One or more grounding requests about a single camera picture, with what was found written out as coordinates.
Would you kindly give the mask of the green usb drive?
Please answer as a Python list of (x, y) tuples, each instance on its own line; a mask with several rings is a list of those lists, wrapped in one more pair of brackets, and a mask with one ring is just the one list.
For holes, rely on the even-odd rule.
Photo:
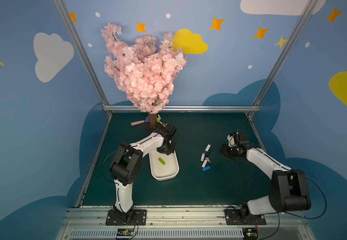
[(158, 158), (158, 161), (162, 164), (162, 165), (165, 165), (165, 161), (162, 159), (162, 158)]

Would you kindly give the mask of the lavender white usb drive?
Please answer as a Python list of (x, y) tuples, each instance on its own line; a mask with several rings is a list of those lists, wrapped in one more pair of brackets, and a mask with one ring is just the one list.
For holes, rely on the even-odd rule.
[(205, 158), (205, 153), (202, 153), (201, 158), (200, 158), (200, 161), (203, 162), (203, 161), (204, 161), (204, 158)]

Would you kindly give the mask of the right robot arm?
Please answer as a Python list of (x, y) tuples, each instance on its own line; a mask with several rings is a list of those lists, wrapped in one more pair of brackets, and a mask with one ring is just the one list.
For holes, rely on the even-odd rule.
[(230, 133), (227, 136), (227, 144), (222, 145), (220, 152), (230, 159), (246, 159), (271, 180), (267, 196), (247, 201), (242, 205), (242, 217), (304, 211), (311, 208), (305, 173), (283, 165), (263, 149), (252, 145), (246, 132)]

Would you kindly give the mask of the white storage box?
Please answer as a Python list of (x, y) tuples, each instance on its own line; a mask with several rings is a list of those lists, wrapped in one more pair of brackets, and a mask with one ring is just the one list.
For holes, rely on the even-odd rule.
[[(165, 165), (162, 165), (158, 158), (162, 158), (165, 161)], [(150, 170), (152, 176), (157, 181), (166, 181), (173, 179), (179, 173), (179, 164), (176, 156), (176, 152), (170, 155), (160, 154), (157, 150), (153, 150), (149, 153)]]

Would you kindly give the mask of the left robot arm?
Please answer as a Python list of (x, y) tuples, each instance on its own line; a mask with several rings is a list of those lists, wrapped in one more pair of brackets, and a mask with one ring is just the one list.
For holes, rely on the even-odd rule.
[(109, 170), (116, 187), (114, 211), (130, 216), (133, 211), (133, 183), (140, 173), (141, 160), (149, 156), (151, 175), (157, 181), (173, 179), (179, 173), (179, 164), (172, 138), (176, 133), (173, 125), (158, 126), (146, 138), (120, 145)]

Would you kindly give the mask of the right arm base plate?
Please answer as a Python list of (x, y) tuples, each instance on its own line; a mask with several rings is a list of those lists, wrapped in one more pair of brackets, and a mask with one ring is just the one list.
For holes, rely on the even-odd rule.
[(238, 225), (266, 225), (264, 215), (252, 215), (248, 210), (241, 211), (240, 209), (227, 208), (224, 210), (226, 224), (229, 226)]

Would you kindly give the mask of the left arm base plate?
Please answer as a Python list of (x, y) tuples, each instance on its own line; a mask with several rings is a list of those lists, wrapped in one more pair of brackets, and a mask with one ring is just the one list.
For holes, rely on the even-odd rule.
[(127, 213), (123, 213), (118, 209), (111, 209), (107, 213), (105, 225), (106, 226), (145, 226), (147, 217), (147, 210), (144, 209), (131, 209)]

